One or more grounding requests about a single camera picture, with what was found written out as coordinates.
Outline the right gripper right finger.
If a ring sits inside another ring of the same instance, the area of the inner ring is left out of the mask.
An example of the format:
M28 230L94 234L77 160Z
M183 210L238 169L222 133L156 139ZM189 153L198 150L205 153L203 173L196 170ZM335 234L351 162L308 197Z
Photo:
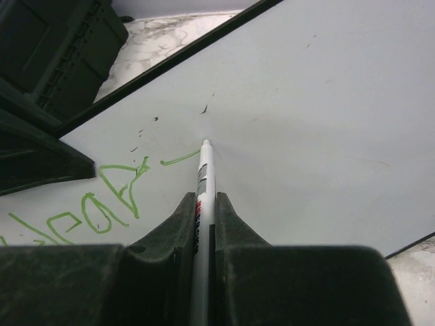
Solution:
M215 325L410 325L384 257L361 246L273 246L220 192Z

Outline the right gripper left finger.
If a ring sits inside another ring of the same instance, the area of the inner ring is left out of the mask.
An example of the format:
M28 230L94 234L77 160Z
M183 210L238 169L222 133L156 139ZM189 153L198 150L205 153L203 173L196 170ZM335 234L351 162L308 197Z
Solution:
M1 324L187 325L195 207L127 247L2 247Z

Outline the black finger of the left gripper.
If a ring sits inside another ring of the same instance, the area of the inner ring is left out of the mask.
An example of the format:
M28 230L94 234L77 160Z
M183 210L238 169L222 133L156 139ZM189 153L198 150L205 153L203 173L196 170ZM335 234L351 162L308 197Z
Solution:
M95 163L54 136L60 121L1 80L1 195L96 177Z

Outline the white marker pen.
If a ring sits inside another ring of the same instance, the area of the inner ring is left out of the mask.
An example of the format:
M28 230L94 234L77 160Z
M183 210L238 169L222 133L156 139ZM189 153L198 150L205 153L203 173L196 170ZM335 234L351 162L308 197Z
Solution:
M204 140L200 150L196 212L194 220L194 249L190 325L207 325L209 310L209 228L215 221L215 166L213 148Z

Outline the white whiteboard black frame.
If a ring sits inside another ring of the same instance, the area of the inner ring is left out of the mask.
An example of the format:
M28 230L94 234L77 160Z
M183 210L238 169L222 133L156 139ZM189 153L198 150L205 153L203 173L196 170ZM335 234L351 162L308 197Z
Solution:
M112 92L63 141L92 179L1 198L1 244L129 244L216 187L276 245L390 255L434 231L434 2L265 1Z

